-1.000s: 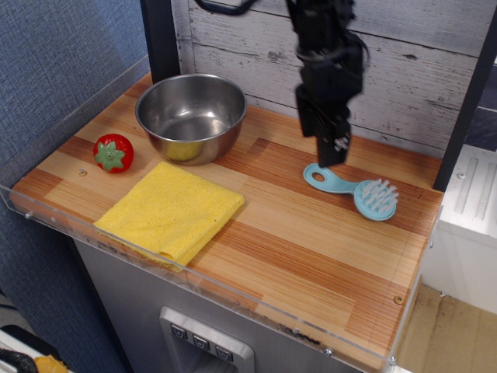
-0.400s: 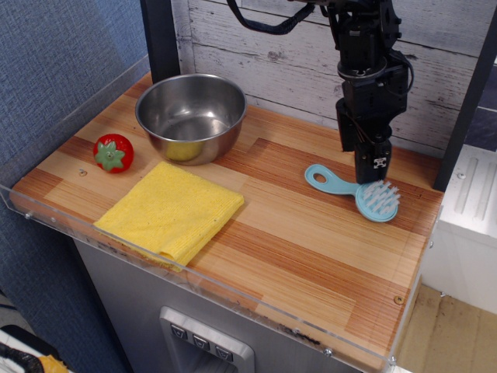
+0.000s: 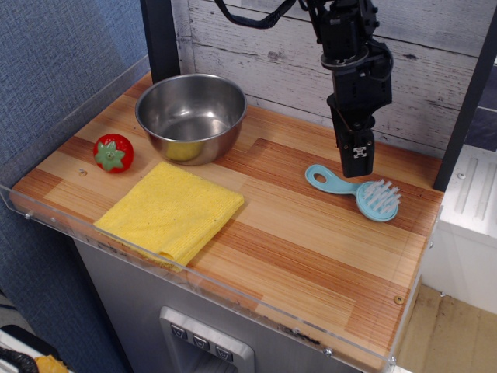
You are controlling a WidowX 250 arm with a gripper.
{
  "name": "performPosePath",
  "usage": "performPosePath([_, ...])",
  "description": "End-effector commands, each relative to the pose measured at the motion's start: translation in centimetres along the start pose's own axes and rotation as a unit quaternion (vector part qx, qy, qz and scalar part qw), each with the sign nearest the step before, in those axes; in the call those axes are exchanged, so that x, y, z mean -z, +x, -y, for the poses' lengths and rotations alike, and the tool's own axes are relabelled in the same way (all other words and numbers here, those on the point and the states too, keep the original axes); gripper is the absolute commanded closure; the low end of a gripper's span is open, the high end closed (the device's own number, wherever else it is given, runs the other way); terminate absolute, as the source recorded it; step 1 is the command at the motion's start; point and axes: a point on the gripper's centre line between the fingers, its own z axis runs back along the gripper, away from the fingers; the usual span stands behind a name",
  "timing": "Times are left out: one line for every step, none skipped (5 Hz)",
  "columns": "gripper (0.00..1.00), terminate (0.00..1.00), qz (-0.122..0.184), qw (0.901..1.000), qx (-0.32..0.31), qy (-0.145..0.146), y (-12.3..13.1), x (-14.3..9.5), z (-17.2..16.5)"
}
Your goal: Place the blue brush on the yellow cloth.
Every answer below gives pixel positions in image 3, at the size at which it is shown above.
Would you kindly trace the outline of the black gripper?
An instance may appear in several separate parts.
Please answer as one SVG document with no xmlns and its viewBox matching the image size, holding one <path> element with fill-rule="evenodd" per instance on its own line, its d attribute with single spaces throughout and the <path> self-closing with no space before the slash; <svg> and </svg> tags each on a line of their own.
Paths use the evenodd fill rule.
<svg viewBox="0 0 497 373">
<path fill-rule="evenodd" d="M 346 178 L 367 176 L 374 167 L 374 113 L 392 101 L 393 56 L 389 50 L 326 53 L 333 94 L 327 98 Z"/>
</svg>

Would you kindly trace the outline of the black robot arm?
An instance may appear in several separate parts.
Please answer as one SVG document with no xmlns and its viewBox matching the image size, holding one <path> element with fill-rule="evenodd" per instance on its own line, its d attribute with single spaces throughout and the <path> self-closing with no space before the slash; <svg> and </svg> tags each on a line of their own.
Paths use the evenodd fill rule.
<svg viewBox="0 0 497 373">
<path fill-rule="evenodd" d="M 332 73 L 332 114 L 342 172 L 369 175 L 374 164 L 374 113 L 391 104 L 393 55 L 373 38 L 379 27 L 371 1 L 308 1 L 321 64 Z"/>
</svg>

